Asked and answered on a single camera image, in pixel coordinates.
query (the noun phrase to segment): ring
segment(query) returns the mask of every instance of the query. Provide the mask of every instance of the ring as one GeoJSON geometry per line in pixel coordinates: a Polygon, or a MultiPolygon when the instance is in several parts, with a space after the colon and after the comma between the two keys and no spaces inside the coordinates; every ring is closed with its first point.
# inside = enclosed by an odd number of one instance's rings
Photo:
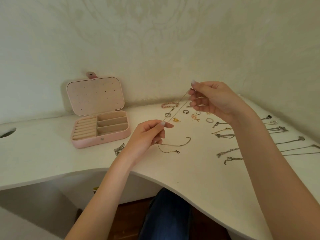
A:
{"type": "Polygon", "coordinates": [[[207,118],[207,119],[206,119],[206,122],[208,122],[208,123],[213,123],[214,120],[213,120],[212,118],[207,118]]]}

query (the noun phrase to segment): jewelry box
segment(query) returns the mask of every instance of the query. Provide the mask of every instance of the jewelry box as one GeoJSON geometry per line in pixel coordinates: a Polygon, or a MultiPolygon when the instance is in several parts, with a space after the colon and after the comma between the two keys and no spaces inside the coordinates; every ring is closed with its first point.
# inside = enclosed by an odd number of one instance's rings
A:
{"type": "Polygon", "coordinates": [[[120,81],[115,77],[98,78],[94,72],[87,72],[87,77],[66,86],[74,113],[82,116],[72,129],[74,147],[90,147],[130,136],[127,113],[121,110],[125,101],[120,81]]]}

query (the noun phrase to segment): person's left hand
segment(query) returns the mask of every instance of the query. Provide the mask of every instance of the person's left hand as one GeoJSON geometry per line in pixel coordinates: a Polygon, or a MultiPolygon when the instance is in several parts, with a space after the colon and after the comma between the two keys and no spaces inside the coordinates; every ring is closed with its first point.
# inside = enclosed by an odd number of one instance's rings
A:
{"type": "Polygon", "coordinates": [[[132,165],[136,165],[150,146],[162,143],[162,139],[166,137],[165,127],[172,128],[174,125],[161,120],[148,120],[138,124],[119,156],[126,154],[132,160],[132,165]]]}

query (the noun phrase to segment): leg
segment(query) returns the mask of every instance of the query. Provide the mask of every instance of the leg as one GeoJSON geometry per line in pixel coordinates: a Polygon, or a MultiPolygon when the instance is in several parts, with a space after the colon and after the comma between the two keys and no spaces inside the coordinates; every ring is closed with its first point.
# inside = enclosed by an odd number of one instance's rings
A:
{"type": "Polygon", "coordinates": [[[139,240],[188,240],[190,205],[163,188],[150,203],[139,240]]]}

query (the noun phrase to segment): tabletop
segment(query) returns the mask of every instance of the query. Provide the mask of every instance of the tabletop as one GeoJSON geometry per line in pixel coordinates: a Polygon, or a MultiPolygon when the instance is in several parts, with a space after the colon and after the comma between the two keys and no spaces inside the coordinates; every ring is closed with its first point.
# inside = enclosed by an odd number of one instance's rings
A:
{"type": "MultiPolygon", "coordinates": [[[[251,101],[245,101],[261,118],[272,115],[251,101]]],[[[170,110],[162,109],[159,104],[125,109],[132,131],[143,121],[163,120],[165,113],[170,110]]],[[[191,137],[191,141],[179,148],[160,146],[163,151],[178,149],[179,154],[163,153],[156,145],[152,146],[131,173],[172,190],[211,219],[241,236],[259,240],[272,239],[244,162],[228,161],[224,164],[227,156],[241,157],[240,151],[217,158],[217,153],[238,147],[235,137],[218,138],[211,134],[228,125],[218,125],[213,129],[217,121],[223,121],[204,112],[197,115],[200,121],[192,121],[193,113],[193,108],[181,109],[175,115],[180,122],[171,121],[175,127],[166,129],[163,143],[181,145],[188,141],[186,137],[191,137]],[[189,110],[189,113],[183,113],[184,109],[189,110]],[[212,118],[214,123],[207,122],[207,118],[212,118]]],[[[130,137],[76,149],[71,143],[70,134],[78,118],[76,115],[69,115],[0,125],[0,131],[17,128],[12,135],[0,138],[0,190],[84,172],[107,170],[116,157],[114,149],[122,143],[126,144],[130,137]]],[[[288,129],[285,133],[271,134],[276,143],[295,140],[298,136],[305,137],[305,141],[278,145],[279,149],[316,144],[279,118],[272,115],[271,120],[278,121],[278,124],[269,125],[268,128],[284,126],[288,129]]],[[[222,131],[221,134],[229,132],[230,130],[222,131]]],[[[305,148],[290,151],[290,154],[315,151],[319,149],[305,148]]],[[[320,202],[320,154],[287,156],[286,159],[320,202]]]]}

